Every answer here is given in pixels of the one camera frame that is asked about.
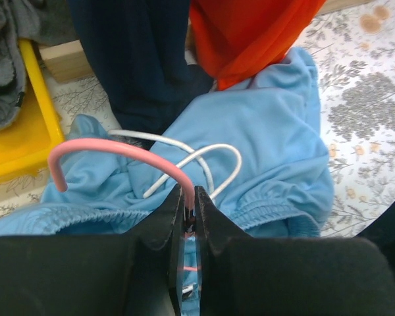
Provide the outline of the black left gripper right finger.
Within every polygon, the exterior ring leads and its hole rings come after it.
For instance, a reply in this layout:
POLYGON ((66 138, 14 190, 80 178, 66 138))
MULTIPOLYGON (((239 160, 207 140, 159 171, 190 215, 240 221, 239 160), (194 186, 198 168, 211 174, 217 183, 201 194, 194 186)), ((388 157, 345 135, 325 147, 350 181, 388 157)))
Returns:
POLYGON ((395 202, 353 238, 254 238, 195 192, 201 315, 395 315, 395 202))

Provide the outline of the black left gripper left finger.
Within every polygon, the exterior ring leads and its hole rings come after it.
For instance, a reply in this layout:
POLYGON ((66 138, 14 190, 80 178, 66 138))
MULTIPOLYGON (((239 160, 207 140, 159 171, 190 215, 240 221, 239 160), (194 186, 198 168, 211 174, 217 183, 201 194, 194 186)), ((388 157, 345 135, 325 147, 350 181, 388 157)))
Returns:
POLYGON ((0 237, 0 315, 179 315, 179 187, 122 234, 0 237))

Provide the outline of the light blue shorts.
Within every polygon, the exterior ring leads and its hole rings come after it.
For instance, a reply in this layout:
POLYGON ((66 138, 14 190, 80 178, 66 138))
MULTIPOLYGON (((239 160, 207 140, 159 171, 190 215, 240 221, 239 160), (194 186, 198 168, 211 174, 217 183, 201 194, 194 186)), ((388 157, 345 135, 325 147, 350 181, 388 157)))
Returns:
MULTIPOLYGON (((333 183, 320 137, 317 69, 305 50, 255 78, 192 101, 165 132, 175 144, 151 151, 178 163, 216 192, 215 205, 255 237, 317 237, 330 215, 333 183)), ((122 233, 153 211, 174 186, 157 169, 120 155, 65 155, 68 184, 48 184, 41 202, 0 219, 0 236, 122 233)))

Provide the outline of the pink wire hanger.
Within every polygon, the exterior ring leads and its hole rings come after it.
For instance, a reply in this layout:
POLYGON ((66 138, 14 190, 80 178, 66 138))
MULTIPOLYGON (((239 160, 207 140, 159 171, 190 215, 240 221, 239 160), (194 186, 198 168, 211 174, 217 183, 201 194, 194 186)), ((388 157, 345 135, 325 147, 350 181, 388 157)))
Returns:
POLYGON ((48 166, 54 187, 47 187, 42 202, 47 234, 121 234, 162 205, 167 193, 142 191, 152 168, 180 185, 184 194, 183 219, 194 214, 192 181, 180 165, 144 149, 100 138, 63 142, 49 154, 48 166))

